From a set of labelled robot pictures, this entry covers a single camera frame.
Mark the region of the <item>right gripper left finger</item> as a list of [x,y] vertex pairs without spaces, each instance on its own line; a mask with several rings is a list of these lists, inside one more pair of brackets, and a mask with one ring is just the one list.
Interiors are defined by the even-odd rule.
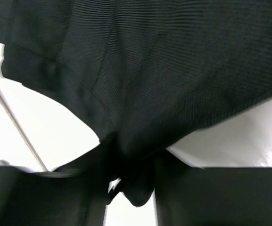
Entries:
[[101,226],[118,145],[103,141],[53,172],[0,166],[0,226]]

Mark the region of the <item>black skirt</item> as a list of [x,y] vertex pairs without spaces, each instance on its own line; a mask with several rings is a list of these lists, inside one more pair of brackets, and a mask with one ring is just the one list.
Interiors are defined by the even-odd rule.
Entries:
[[139,159],[272,96],[272,0],[0,0],[2,74],[115,133],[134,206]]

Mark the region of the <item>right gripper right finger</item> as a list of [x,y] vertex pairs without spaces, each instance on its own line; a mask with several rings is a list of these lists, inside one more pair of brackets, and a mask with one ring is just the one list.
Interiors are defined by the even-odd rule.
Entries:
[[272,226],[272,168],[191,167],[167,150],[153,164],[161,226]]

